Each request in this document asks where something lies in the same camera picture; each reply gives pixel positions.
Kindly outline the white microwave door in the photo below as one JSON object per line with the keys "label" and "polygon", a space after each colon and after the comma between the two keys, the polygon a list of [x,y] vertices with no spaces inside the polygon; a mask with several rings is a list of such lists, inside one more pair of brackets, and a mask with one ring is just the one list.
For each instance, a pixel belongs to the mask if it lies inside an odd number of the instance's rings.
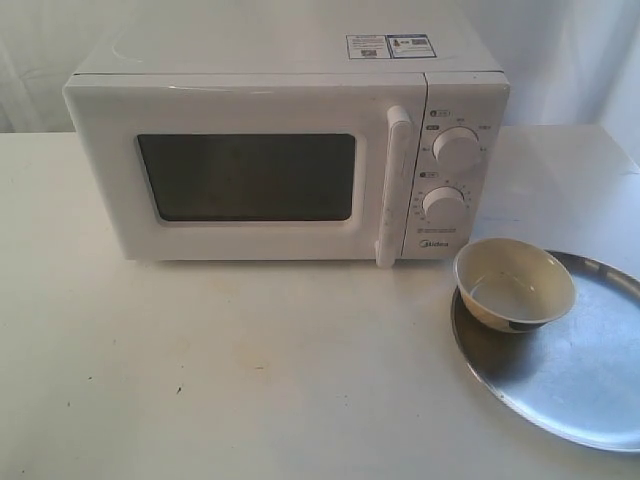
{"label": "white microwave door", "polygon": [[76,74],[64,89],[124,255],[402,254],[419,73]]}

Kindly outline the cream ceramic bowl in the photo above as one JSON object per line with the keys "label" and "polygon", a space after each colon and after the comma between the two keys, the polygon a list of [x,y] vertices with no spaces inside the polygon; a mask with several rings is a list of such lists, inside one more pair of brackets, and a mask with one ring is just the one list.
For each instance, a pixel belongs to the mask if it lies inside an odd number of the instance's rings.
{"label": "cream ceramic bowl", "polygon": [[563,317],[576,301],[566,267],[549,252],[515,239],[464,246],[453,273],[468,312],[496,331],[528,333]]}

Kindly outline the white microwave oven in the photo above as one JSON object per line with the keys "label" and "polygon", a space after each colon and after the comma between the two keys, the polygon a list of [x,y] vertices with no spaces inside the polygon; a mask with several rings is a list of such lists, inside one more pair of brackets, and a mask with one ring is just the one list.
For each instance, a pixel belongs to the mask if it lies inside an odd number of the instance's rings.
{"label": "white microwave oven", "polygon": [[153,12],[64,88],[135,260],[398,260],[469,240],[509,96],[461,18]]}

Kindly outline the lower white microwave knob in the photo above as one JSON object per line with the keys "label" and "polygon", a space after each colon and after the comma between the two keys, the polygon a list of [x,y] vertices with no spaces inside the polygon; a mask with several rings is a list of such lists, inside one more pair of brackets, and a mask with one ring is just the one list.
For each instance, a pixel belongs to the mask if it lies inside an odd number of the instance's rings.
{"label": "lower white microwave knob", "polygon": [[468,208],[463,194],[453,187],[439,187],[425,195],[422,210],[426,221],[437,228],[457,228],[466,222]]}

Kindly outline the white microwave knob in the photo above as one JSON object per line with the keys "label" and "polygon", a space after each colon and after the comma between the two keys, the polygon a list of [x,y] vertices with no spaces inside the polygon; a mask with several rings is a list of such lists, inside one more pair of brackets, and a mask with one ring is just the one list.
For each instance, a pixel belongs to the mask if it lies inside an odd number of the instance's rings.
{"label": "white microwave knob", "polygon": [[463,194],[453,187],[439,187],[425,195],[422,210],[426,221],[437,228],[457,228],[466,222],[468,208]]}
{"label": "white microwave knob", "polygon": [[466,127],[452,127],[439,134],[433,142],[436,162],[444,170],[465,171],[475,166],[481,157],[477,135]]}

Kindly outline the upper white microwave knob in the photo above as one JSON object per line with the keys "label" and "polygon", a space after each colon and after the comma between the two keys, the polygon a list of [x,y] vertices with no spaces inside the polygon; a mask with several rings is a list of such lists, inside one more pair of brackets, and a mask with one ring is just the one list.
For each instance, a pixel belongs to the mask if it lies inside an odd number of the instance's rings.
{"label": "upper white microwave knob", "polygon": [[481,157],[477,135],[466,127],[452,127],[439,134],[433,142],[436,162],[444,170],[465,171],[475,166]]}

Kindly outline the round metal tray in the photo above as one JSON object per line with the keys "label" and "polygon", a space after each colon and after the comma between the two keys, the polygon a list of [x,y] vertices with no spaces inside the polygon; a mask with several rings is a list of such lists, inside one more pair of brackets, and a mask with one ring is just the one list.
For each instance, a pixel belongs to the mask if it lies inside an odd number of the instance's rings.
{"label": "round metal tray", "polygon": [[454,338],[488,391],[533,425],[612,452],[639,451],[639,281],[565,252],[577,299],[563,318],[532,333],[503,333],[476,320],[459,293]]}

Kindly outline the white curtain backdrop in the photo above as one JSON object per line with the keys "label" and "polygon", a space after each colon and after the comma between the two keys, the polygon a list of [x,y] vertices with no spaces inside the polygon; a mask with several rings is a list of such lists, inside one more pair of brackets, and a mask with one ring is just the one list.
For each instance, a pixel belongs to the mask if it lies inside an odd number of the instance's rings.
{"label": "white curtain backdrop", "polygon": [[[511,83],[508,125],[603,126],[639,144],[636,1],[462,1]],[[62,86],[127,1],[1,4],[1,129],[68,131]]]}

